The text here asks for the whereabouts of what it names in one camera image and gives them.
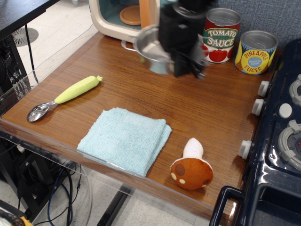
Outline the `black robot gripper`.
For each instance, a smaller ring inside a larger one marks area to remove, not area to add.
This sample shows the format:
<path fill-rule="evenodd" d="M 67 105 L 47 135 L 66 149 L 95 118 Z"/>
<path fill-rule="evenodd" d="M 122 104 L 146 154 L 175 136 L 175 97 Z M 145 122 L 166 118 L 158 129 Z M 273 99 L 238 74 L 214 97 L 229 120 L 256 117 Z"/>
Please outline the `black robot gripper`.
<path fill-rule="evenodd" d="M 208 2 L 171 2 L 160 9 L 158 40 L 174 61 L 174 76 L 205 78 L 208 65 L 200 36 Z"/>

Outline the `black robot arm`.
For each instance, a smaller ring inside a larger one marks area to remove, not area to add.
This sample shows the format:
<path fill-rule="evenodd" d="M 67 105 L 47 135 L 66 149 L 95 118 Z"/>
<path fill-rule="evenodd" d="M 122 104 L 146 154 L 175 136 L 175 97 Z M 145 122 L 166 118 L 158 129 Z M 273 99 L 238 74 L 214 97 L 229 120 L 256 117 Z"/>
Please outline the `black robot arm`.
<path fill-rule="evenodd" d="M 158 40 L 170 54 L 175 77 L 192 73 L 204 77 L 206 51 L 203 50 L 203 28 L 206 13 L 214 0 L 177 0 L 160 9 Z"/>

